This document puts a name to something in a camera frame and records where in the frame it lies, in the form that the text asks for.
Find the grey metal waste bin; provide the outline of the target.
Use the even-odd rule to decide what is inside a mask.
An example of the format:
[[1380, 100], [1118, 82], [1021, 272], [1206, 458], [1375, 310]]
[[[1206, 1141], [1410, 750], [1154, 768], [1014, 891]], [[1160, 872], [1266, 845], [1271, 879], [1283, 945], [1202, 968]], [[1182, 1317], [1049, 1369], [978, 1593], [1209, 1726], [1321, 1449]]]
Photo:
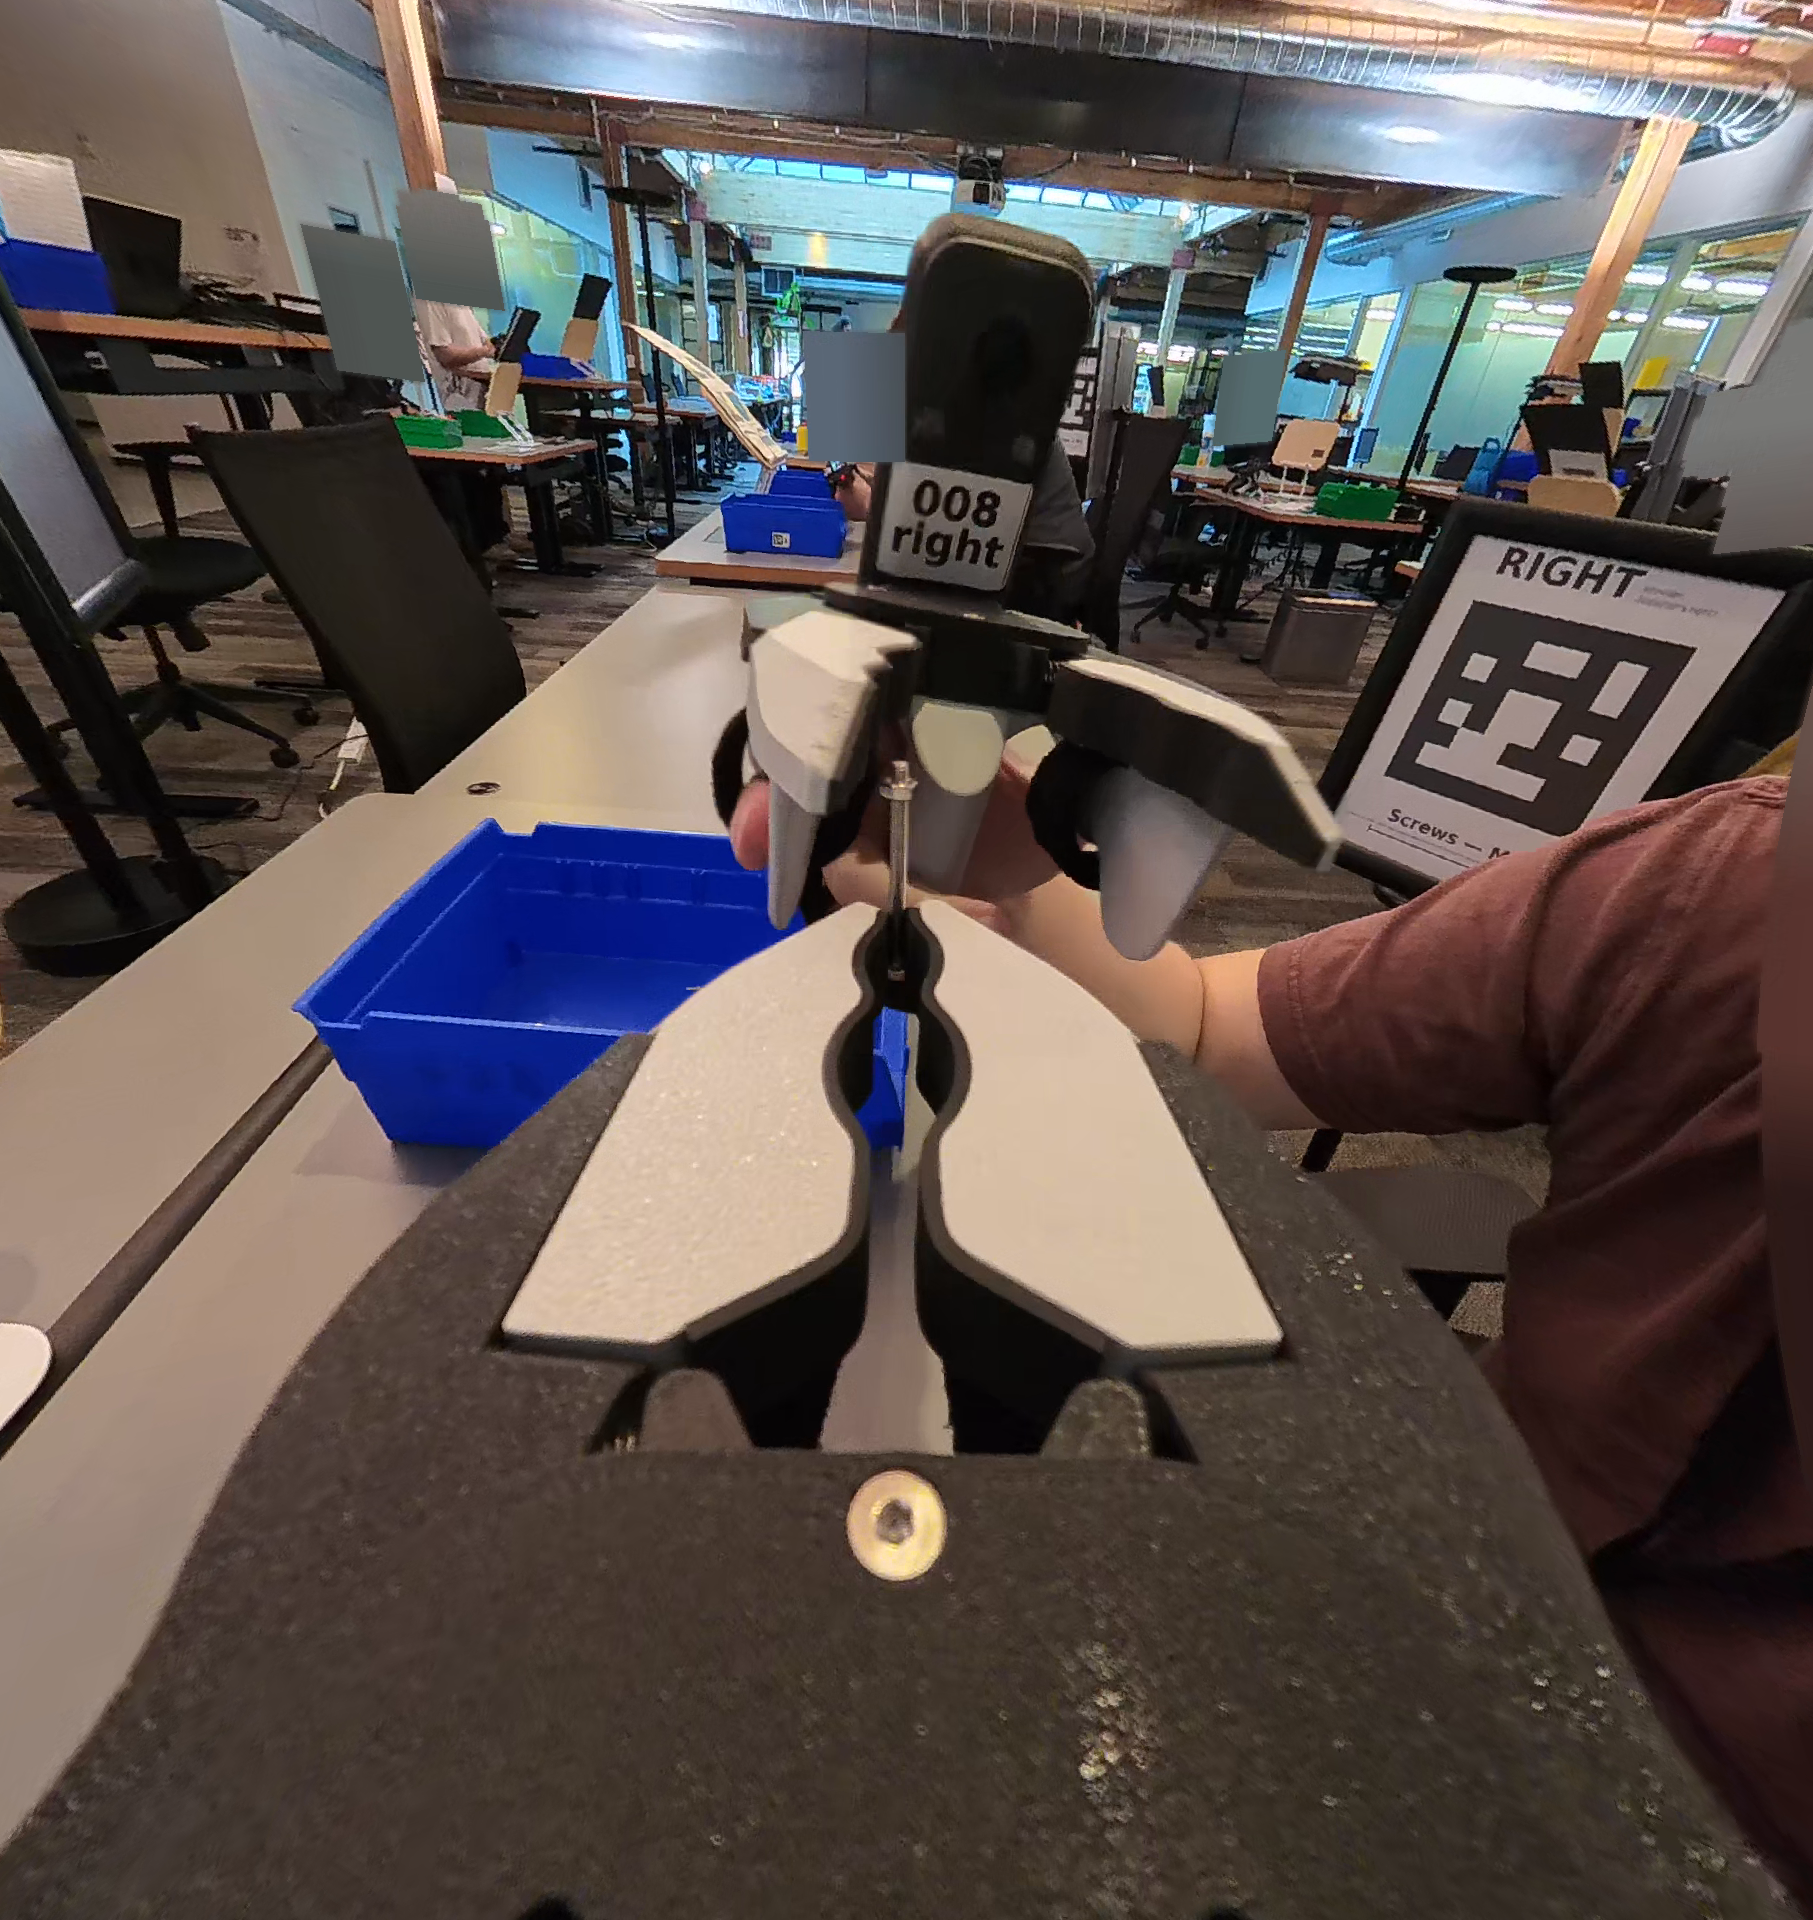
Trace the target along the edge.
[[1358, 592], [1283, 589], [1258, 667], [1277, 685], [1340, 689], [1351, 683], [1376, 610]]

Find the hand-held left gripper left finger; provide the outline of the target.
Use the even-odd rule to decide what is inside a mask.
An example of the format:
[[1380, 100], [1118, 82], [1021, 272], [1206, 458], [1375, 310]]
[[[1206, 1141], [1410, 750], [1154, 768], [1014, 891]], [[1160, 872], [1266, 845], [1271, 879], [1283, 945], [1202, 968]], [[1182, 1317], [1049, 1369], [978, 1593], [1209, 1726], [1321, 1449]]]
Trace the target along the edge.
[[860, 1249], [883, 927], [843, 908], [658, 1025], [505, 1312], [505, 1344], [663, 1363]]

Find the wood-edged grey desk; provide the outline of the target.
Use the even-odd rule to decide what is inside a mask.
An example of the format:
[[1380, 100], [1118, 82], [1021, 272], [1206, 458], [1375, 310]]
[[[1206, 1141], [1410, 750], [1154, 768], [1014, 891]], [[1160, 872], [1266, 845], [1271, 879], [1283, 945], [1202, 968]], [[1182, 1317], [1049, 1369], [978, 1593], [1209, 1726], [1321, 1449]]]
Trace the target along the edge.
[[655, 575], [661, 580], [723, 591], [818, 592], [857, 579], [864, 533], [863, 523], [852, 523], [845, 550], [836, 558], [793, 550], [733, 553], [727, 548], [724, 514], [715, 506], [688, 533], [655, 554]]

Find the curved wooden document board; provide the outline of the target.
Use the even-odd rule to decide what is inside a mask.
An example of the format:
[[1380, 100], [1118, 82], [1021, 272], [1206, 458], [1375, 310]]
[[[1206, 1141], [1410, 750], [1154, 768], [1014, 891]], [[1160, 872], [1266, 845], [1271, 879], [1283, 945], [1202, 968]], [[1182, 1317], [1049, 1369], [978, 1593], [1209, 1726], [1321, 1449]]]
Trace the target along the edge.
[[750, 414], [748, 407], [740, 403], [740, 398], [719, 372], [712, 372], [704, 363], [685, 349], [678, 349], [678, 345], [667, 340], [655, 328], [635, 321], [627, 321], [622, 324], [639, 343], [663, 354], [675, 365], [676, 370], [681, 370], [698, 387], [712, 410], [727, 424], [731, 437], [745, 448], [750, 462], [770, 470], [777, 470], [786, 462], [783, 445], [774, 440], [763, 420]]

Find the person's right hand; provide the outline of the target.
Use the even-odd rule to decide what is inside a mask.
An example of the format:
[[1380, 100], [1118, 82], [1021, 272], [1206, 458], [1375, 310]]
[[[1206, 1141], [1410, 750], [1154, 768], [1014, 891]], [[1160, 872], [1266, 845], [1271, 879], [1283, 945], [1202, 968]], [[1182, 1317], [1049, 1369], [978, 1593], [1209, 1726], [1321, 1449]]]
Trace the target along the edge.
[[[1081, 979], [1085, 968], [1097, 972], [1108, 962], [1125, 962], [1125, 957], [1107, 937], [1099, 895], [1065, 877], [1041, 851], [1027, 813], [1032, 772], [1036, 763], [1005, 752], [996, 781], [981, 797], [987, 808], [961, 880], [932, 891], [910, 882], [905, 898], [915, 906], [945, 901], [990, 932]], [[770, 799], [770, 782], [753, 779], [727, 814], [733, 853], [747, 871], [764, 871], [770, 863]], [[888, 902], [884, 853], [884, 814], [870, 811], [870, 825], [860, 829], [852, 848], [822, 871], [827, 912]]]

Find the black framed marker sign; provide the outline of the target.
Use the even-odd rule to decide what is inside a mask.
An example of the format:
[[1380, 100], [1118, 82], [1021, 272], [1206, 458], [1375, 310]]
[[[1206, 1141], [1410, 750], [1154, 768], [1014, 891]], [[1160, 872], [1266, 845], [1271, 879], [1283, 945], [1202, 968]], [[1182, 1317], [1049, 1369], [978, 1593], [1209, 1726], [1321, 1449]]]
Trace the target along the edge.
[[1457, 501], [1321, 777], [1337, 864], [1408, 901], [1732, 781], [1813, 689], [1813, 546]]

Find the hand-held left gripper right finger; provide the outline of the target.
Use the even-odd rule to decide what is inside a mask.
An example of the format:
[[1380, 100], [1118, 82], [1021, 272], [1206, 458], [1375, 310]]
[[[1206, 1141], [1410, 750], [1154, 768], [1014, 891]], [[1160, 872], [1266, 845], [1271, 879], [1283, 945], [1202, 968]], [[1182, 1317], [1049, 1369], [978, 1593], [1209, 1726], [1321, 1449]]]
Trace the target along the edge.
[[1275, 1359], [1275, 1310], [1131, 1031], [951, 905], [915, 923], [918, 1312], [948, 1372]]

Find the long metal bolt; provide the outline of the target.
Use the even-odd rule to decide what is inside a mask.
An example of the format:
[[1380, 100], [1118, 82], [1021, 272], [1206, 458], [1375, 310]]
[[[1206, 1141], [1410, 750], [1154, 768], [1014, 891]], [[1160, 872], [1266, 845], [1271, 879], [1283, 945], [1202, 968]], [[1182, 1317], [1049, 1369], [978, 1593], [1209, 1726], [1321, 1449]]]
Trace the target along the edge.
[[917, 779], [906, 759], [892, 759], [878, 784], [884, 806], [884, 901], [881, 917], [881, 948], [884, 979], [891, 991], [901, 991], [909, 979], [909, 912], [910, 912], [910, 826]]

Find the blue labelled storage bin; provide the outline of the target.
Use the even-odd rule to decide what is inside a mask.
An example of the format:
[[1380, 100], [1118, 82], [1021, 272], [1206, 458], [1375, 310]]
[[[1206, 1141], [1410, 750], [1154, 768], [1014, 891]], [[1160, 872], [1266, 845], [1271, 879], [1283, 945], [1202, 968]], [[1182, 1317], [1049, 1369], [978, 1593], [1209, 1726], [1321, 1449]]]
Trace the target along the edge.
[[723, 531], [731, 554], [838, 562], [849, 519], [827, 468], [781, 464], [724, 496]]

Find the black easel stand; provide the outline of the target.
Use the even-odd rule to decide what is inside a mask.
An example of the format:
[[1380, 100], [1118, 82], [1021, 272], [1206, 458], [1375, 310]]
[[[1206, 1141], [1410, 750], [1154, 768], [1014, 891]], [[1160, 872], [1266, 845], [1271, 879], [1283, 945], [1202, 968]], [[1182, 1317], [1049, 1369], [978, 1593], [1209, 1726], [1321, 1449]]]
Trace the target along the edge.
[[152, 884], [191, 917], [230, 879], [187, 842], [93, 646], [144, 586], [124, 519], [0, 277], [0, 601], [104, 787], [147, 829]]

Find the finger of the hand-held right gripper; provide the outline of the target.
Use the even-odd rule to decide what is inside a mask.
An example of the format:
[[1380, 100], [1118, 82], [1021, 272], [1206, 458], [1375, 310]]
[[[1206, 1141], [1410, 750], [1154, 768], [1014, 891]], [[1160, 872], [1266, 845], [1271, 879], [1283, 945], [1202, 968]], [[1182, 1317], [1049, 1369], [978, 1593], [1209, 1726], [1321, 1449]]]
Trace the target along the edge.
[[1058, 669], [1049, 730], [1049, 856], [1133, 962], [1169, 943], [1233, 836], [1313, 872], [1343, 848], [1284, 737], [1212, 689], [1089, 655]]
[[827, 825], [863, 829], [867, 791], [891, 763], [881, 749], [905, 730], [918, 685], [918, 636], [851, 614], [798, 614], [748, 648], [740, 772], [770, 782], [769, 915], [785, 930], [809, 877], [832, 860]]

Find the black mesh office chair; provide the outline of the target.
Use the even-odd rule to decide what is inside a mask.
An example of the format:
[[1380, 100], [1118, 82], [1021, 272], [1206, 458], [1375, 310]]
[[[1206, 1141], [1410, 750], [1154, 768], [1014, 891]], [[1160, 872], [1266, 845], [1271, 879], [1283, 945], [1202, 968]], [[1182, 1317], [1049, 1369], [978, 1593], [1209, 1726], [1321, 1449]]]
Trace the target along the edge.
[[1108, 487], [1092, 517], [1095, 558], [1085, 589], [1081, 627], [1108, 652], [1118, 652], [1118, 592], [1125, 566], [1151, 511], [1170, 492], [1186, 445], [1179, 414], [1127, 413], [1114, 419]]

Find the person in maroon shirt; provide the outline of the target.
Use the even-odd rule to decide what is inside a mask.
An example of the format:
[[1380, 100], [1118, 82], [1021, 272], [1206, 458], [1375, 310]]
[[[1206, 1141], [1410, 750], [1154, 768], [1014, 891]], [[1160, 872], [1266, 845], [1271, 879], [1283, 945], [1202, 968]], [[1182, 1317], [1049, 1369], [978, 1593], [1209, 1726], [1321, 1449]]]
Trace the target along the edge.
[[1343, 1135], [1542, 1128], [1486, 1360], [1677, 1745], [1813, 1916], [1813, 1499], [1762, 1181], [1787, 781], [1641, 805], [1269, 948], [1256, 1004]]

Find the person's right forearm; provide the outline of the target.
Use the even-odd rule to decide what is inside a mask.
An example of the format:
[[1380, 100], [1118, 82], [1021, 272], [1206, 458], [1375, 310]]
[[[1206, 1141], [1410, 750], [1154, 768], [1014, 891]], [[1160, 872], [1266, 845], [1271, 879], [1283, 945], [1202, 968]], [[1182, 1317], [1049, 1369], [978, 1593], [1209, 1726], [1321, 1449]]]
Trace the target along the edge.
[[1286, 1083], [1258, 1004], [1258, 951], [1192, 957], [1169, 943], [1134, 960], [1097, 952], [1095, 994], [1145, 1045], [1160, 1045], [1225, 1089], [1269, 1132], [1301, 1132], [1314, 1121]]

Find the blue plastic bin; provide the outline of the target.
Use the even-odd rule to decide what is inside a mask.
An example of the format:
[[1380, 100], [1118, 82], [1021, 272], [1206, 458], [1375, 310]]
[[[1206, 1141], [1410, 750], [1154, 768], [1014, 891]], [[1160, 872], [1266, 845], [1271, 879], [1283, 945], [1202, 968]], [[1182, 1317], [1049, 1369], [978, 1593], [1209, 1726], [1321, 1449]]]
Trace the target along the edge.
[[903, 901], [817, 962], [758, 962], [781, 943], [769, 879], [724, 838], [685, 830], [482, 820], [381, 911], [298, 999], [387, 1141], [488, 1148], [613, 1045], [668, 1026], [635, 1086], [694, 1164], [857, 1156], [873, 1041], [852, 1095], [834, 1035], [869, 948], [899, 967]]

